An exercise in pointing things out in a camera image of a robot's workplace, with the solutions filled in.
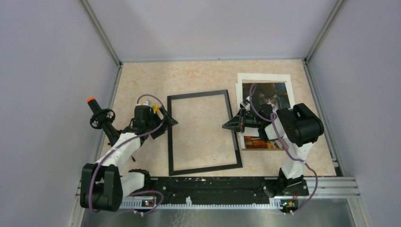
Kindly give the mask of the black picture frame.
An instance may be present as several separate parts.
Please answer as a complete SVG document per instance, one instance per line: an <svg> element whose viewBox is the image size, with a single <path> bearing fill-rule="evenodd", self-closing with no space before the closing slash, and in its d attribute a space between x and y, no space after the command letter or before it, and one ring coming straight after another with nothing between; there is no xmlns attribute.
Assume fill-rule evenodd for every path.
<svg viewBox="0 0 401 227"><path fill-rule="evenodd" d="M180 99L189 99L189 98L197 98L197 97L206 97L206 96L218 96L223 95L226 102L226 109L229 119L233 118L231 102L229 98L228 90L214 90L214 91L205 91L205 92L197 92L197 93L188 93L188 94L180 94L180 95L171 95L167 96L167 113L169 115L172 114L172 101L180 100ZM221 165L221 166L210 166L210 167L202 167L202 168L192 168L185 170L174 170L174 158L173 158L173 130L170 128L167 130L168 134L168 170L169 176L177 176L177 175L187 175L187 174L197 174L197 173L205 173L205 172L213 172L213 171L221 171L221 170L229 170L242 168L242 158L240 147L238 143L238 138L236 132L232 131L232 140L234 145L234 152L236 157L235 164L229 165Z"/></svg>

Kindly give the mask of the cat photo print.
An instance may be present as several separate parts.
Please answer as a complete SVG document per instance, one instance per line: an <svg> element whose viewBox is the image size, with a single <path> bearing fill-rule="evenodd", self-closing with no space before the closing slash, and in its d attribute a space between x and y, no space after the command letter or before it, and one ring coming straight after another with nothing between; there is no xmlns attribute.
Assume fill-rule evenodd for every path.
<svg viewBox="0 0 401 227"><path fill-rule="evenodd" d="M254 106L250 108L251 115L260 118L254 113L258 111L264 118L269 119L271 113L276 113L278 109L290 107L290 101L286 84L284 82L256 83L256 89L252 95ZM246 127L240 136L241 146L246 149L280 150L282 145L278 139L265 142L259 136L259 128Z"/></svg>

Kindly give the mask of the white photo mat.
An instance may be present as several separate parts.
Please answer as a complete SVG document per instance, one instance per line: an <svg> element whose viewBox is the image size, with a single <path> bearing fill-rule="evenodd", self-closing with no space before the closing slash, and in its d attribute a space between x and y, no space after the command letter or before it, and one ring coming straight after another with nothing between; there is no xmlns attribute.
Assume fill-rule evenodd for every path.
<svg viewBox="0 0 401 227"><path fill-rule="evenodd" d="M238 73L238 82L236 88L236 101L240 104L247 96L249 96L250 86L252 83L269 83L284 82L286 84L290 107L295 105L295 99L292 89L291 77L289 74L260 74L260 73Z"/></svg>

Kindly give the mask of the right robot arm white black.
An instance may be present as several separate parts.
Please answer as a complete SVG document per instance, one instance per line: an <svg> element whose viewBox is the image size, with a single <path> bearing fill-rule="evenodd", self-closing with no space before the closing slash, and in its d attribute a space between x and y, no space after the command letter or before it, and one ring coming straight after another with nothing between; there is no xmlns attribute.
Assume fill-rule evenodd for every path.
<svg viewBox="0 0 401 227"><path fill-rule="evenodd" d="M268 195L291 195L307 189L304 180L306 158L314 143L324 133L322 121L304 103L293 108L273 111L270 104L257 110L241 106L238 113L222 125L223 129L243 133L246 128L256 128L261 140L278 140L288 158L279 169L277 181Z"/></svg>

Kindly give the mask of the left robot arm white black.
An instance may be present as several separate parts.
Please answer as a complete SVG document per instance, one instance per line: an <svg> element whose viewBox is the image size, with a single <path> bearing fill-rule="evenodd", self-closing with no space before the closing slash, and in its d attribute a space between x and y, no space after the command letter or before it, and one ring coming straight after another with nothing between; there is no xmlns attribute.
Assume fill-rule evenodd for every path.
<svg viewBox="0 0 401 227"><path fill-rule="evenodd" d="M117 211L122 199L130 193L136 191L139 195L147 195L152 188L147 171L133 170L122 176L120 169L148 137L156 139L178 122L164 106L139 104L134 108L129 125L116 130L112 125L115 120L113 110L101 108L94 99L88 105L93 112L91 127L105 132L111 148L102 158L82 168L80 205L92 212Z"/></svg>

